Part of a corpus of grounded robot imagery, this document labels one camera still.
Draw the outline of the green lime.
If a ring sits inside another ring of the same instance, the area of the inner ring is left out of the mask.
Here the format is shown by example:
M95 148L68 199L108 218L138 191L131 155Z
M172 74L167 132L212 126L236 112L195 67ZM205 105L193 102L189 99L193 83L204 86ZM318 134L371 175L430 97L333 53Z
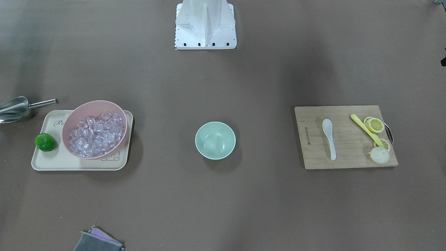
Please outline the green lime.
M43 152L50 152L57 147L57 141L48 133L40 133L37 135L34 143L35 146Z

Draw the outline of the metal ice scoop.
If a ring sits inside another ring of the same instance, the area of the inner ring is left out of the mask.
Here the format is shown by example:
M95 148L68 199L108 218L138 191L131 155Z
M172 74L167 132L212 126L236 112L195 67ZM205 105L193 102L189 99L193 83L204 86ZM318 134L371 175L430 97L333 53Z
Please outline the metal ice scoop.
M25 97L16 97L10 101L1 103L0 122L12 123L17 121L25 121L32 117L35 109L58 103L58 99L51 99L31 104Z

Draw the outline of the lemon slice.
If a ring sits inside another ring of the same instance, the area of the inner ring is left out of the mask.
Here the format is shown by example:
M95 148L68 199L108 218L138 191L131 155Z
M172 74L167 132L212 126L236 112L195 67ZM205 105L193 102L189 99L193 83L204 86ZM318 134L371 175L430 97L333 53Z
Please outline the lemon slice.
M384 122L382 122L380 119L376 117L367 116L363 120L363 123L370 132L375 134L379 134L383 132L385 129Z
M384 149L386 149L386 151L389 152L390 149L391 149L391 144L384 138L380 138L380 140L381 140L381 143L382 143L382 147L384 147ZM373 142L373 146L374 147L379 147L379 145L375 141Z

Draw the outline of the white ceramic spoon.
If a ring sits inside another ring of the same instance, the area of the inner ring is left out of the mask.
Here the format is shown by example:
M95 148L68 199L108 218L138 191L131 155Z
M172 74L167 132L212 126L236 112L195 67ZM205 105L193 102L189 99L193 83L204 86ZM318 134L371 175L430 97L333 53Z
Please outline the white ceramic spoon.
M325 133L325 136L327 137L329 142L330 159L336 160L337 153L336 153L336 146L333 140L333 123L330 119L324 119L322 121L322 130Z

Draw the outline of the white round lid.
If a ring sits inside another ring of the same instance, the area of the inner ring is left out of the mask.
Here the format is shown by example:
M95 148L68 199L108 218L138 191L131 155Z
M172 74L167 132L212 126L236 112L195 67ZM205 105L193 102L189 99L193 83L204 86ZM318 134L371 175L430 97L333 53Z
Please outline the white round lid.
M377 164L387 163L390 159L389 151L384 147L374 147L370 152L369 156L371 160Z

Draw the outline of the cream rectangular tray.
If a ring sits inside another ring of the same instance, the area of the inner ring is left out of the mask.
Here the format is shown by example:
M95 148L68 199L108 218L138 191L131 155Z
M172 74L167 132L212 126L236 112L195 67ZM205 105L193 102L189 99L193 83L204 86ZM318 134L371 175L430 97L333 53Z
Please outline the cream rectangular tray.
M57 148L50 152L43 152L35 148L31 165L35 170L120 170L129 157L130 139L132 134L133 114L124 110L128 121L129 135L124 146L104 159L80 159L69 152L62 141L62 129L65 120L73 110L54 110L49 112L41 128L42 133L48 133L57 141Z

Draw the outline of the grey folded cloth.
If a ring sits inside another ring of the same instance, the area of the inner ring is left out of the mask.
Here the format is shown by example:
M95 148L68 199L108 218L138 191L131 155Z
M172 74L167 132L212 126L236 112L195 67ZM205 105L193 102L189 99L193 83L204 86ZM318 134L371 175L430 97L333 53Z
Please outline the grey folded cloth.
M124 251L124 245L98 227L82 231L74 251Z

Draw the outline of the yellow plastic spoon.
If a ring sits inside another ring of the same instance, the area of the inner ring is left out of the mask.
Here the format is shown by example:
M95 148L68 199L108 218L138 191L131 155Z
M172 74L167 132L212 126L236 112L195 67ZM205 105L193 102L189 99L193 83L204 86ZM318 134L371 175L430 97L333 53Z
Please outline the yellow plastic spoon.
M372 133L367 127L366 125L359 119L359 117L356 114L351 114L350 118L356 123L358 124L358 126L360 128L362 128L372 139L373 141L377 144L377 146L379 147L384 147L381 139L374 133Z

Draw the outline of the bamboo cutting board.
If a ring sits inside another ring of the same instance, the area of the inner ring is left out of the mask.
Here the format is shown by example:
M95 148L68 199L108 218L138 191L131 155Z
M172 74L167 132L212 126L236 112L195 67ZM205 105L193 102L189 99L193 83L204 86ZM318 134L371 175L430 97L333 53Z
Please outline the bamboo cutting board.
M378 105L356 106L297 106L294 108L301 152L306 169L341 169L362 167L396 167L398 161L393 149L389 161L384 164L373 162L369 152L373 139L350 117L359 119L367 116L383 119ZM328 138L322 129L324 119L333 124L333 144L336 159L331 160Z

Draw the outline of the mint green bowl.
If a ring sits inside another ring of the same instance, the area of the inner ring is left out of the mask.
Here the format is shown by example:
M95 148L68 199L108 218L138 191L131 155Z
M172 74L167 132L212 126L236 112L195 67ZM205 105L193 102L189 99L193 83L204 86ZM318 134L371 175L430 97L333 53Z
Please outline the mint green bowl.
M228 157L236 147L236 135L228 124L221 121L210 121L203 124L196 132L195 146L197 151L210 160Z

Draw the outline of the pink bowl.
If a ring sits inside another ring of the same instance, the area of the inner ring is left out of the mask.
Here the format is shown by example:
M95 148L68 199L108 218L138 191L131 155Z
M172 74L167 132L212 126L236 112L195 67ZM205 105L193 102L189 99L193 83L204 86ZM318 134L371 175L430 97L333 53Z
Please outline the pink bowl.
M110 152L108 152L105 155L102 155L99 157L93 157L93 158L81 158L81 157L79 157L79 158L80 159L91 159L91 160L104 159L104 158L110 156L112 153L116 152L122 146L124 146L125 140L127 139L128 135L129 135L129 132L128 132L129 123L127 121L126 115L124 114L124 110L121 109L120 106L116 105L113 102L105 101L105 100L96 100L96 101L87 102L87 103L79 106L78 108L73 110L72 114L70 114L68 116L68 118L66 119L65 124L63 126L63 130L62 130L62 141L63 141L63 144L66 147L66 149L68 150L68 141L70 140L70 137L68 134L70 133L71 130L74 130L75 128L77 128L77 123L79 121L84 119L86 116L91 116L91 117L97 118L107 111L110 111L112 113L119 113L122 116L124 116L124 123L125 123L124 133L125 133L125 135L124 135L123 140L120 143L118 143L118 145L113 150L111 150Z

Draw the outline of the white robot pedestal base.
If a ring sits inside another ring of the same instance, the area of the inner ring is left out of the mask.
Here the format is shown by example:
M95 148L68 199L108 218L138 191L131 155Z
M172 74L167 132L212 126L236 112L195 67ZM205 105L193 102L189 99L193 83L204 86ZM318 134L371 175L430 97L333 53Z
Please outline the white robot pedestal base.
M226 0L184 0L176 6L175 25L177 50L237 47L234 6Z

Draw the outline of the pile of clear ice cubes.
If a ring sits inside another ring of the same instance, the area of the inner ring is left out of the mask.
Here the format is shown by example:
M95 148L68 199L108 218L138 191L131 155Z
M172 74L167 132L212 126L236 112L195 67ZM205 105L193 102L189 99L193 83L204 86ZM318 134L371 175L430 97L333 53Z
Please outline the pile of clear ice cubes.
M119 113L107 111L97 118L86 116L68 134L68 150L81 158L105 155L123 140L124 131L124 116Z

